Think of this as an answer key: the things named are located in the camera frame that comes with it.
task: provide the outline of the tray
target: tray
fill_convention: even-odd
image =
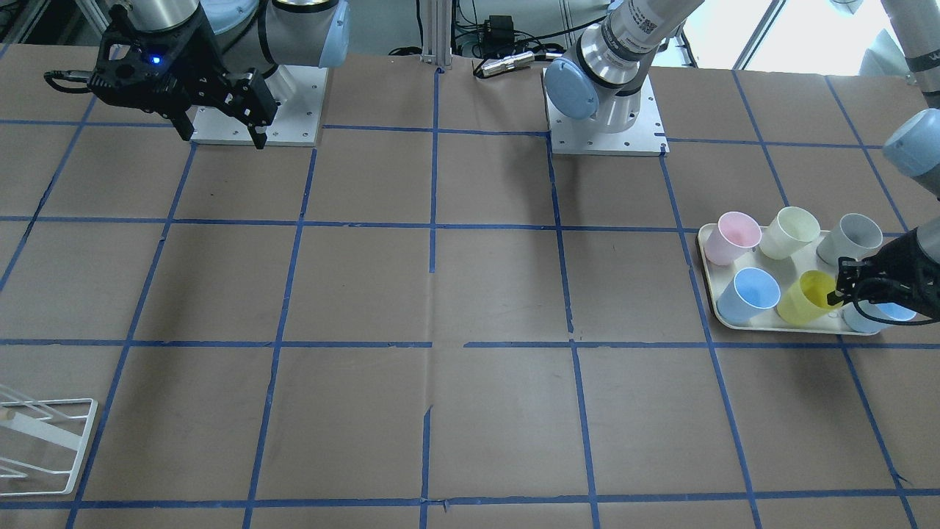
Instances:
[[[842,309],[836,309],[829,314],[817,318],[802,327],[796,327],[783,320],[776,309],[765,311],[750,319],[750,321],[741,325],[732,325],[718,313],[718,298],[725,292],[725,288],[731,283],[734,274],[742,268],[755,267],[760,268],[774,277],[780,285],[780,293],[786,292],[791,285],[804,272],[809,270],[821,270],[826,274],[835,277],[838,270],[835,266],[823,261],[816,255],[816,247],[823,241],[829,232],[821,232],[815,241],[800,248],[788,259],[775,261],[764,255],[759,249],[753,248],[745,255],[741,256],[734,263],[727,266],[713,264],[705,257],[705,241],[708,240],[712,231],[717,228],[717,224],[706,224],[698,230],[698,253],[701,255],[702,268],[705,275],[705,284],[708,286],[709,300],[712,304],[714,317],[718,319],[725,327],[737,330],[770,330],[776,332],[809,332],[815,334],[843,334],[847,336],[872,336],[877,332],[857,332],[853,330],[845,320],[842,319]]]

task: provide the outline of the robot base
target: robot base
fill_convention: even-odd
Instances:
[[[277,109],[267,129],[269,146],[316,147],[320,131],[326,78],[329,69],[282,66],[296,81],[297,91]],[[201,106],[196,112],[195,143],[209,145],[254,145],[244,125],[215,108]]]
[[[608,156],[659,156],[669,152],[663,120],[647,78],[643,83],[640,112],[629,129],[606,133],[594,120],[573,120],[558,110],[545,94],[552,152],[556,154],[600,154]]]

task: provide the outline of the cup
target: cup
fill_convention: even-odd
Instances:
[[[718,218],[718,225],[705,241],[705,257],[716,265],[730,265],[760,243],[760,224],[739,211]]]
[[[878,249],[883,240],[881,228],[874,220],[858,213],[850,213],[825,236],[816,248],[816,254],[830,265],[838,266],[839,257],[861,259]]]
[[[835,290],[835,278],[819,270],[810,270],[783,294],[776,313],[790,325],[802,327],[836,308],[829,305],[827,298]]]
[[[858,306],[865,314],[885,320],[911,321],[914,319],[914,316],[917,315],[914,311],[905,309],[895,303],[879,303],[875,305],[867,301],[859,301]],[[874,333],[891,327],[887,323],[869,320],[858,313],[858,309],[855,308],[853,303],[849,303],[845,306],[845,309],[842,311],[842,319],[844,319],[845,323],[855,332]]]
[[[739,325],[773,309],[779,300],[780,285],[770,274],[759,268],[742,268],[718,298],[716,308],[729,323]]]
[[[820,223],[809,211],[795,206],[780,210],[760,240],[760,251],[771,259],[786,259],[820,236]]]

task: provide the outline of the pink cup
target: pink cup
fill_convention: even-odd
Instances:
[[[718,219],[718,227],[705,241],[705,257],[716,265],[730,265],[760,244],[760,237],[757,220],[739,211],[729,211]]]

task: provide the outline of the yellow cup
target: yellow cup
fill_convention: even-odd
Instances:
[[[810,270],[787,289],[776,306],[776,312],[790,325],[802,327],[838,307],[829,305],[827,299],[834,290],[834,278],[819,270]]]

